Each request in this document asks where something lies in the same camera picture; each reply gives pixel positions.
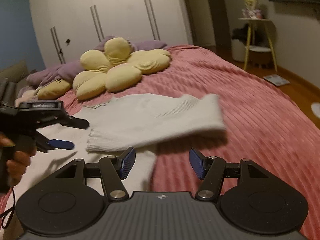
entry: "blue wall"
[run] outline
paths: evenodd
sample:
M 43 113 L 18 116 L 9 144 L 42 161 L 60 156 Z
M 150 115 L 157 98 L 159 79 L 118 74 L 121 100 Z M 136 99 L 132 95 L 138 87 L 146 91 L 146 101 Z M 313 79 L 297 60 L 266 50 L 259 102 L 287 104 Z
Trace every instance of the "blue wall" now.
M 0 70 L 25 59 L 45 69 L 32 25 L 29 0 L 0 0 Z

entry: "ribbed pink bedspread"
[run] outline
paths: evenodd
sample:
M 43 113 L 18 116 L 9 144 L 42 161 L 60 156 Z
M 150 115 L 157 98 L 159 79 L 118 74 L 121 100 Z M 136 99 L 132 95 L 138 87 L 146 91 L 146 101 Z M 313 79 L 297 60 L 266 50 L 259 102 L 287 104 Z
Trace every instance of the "ribbed pink bedspread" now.
M 213 52 L 195 46 L 168 49 L 172 63 L 166 70 L 144 76 L 121 93 L 104 93 L 79 103 L 71 90 L 60 98 L 69 114 L 82 105 L 105 102 L 112 96 L 153 93 L 170 97 L 190 94 L 220 96 L 228 143 L 217 147 L 208 139 L 190 137 L 161 143 L 152 177 L 154 191 L 191 191 L 200 181 L 188 160 L 191 147 L 227 162 L 250 158 L 299 190 L 308 200 L 309 214 L 302 233 L 320 235 L 320 131 L 290 98 L 264 80 L 248 74 Z M 236 185 L 225 179 L 223 192 Z

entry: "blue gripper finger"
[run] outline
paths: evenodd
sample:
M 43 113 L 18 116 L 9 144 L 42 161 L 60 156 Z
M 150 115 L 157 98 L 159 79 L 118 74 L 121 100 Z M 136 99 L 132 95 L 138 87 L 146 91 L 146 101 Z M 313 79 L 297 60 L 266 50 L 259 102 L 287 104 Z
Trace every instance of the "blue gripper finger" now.
M 69 141 L 62 141 L 62 140 L 50 140 L 49 144 L 57 149 L 64 149 L 64 150 L 73 150 L 75 145 L 73 142 Z
M 202 155 L 201 152 L 199 152 L 198 150 L 191 148 L 189 150 L 189 162 L 193 168 L 193 170 L 195 171 L 198 179 L 200 180 L 204 180 L 204 177 L 206 176 L 206 171 L 204 169 L 204 160 L 206 159 L 206 157 L 204 157 Z
M 133 147 L 129 147 L 125 152 L 123 152 L 119 158 L 121 160 L 119 177 L 121 180 L 126 179 L 131 171 L 135 161 L 136 161 L 136 151 Z

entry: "book on floor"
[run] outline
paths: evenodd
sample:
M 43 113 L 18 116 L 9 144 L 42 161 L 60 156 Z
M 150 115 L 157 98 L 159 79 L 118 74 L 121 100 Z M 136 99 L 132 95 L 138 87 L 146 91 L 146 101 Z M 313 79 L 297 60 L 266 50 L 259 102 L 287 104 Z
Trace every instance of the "book on floor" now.
M 277 87 L 283 86 L 283 85 L 287 85 L 290 84 L 290 82 L 282 77 L 280 77 L 277 74 L 273 74 L 273 75 L 269 75 L 269 76 L 264 76 L 263 77 L 265 80 L 271 82 L 272 84 L 274 84 Z

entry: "hand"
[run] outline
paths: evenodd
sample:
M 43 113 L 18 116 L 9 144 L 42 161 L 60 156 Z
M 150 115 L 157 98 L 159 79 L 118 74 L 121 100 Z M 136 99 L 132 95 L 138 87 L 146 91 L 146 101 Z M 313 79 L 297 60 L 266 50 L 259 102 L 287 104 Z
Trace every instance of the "hand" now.
M 14 143 L 8 139 L 3 133 L 0 134 L 0 147 L 12 147 Z M 12 185 L 17 185 L 22 175 L 26 173 L 26 168 L 30 166 L 30 157 L 36 155 L 36 147 L 30 153 L 15 152 L 13 160 L 7 161 L 8 174 L 12 178 Z

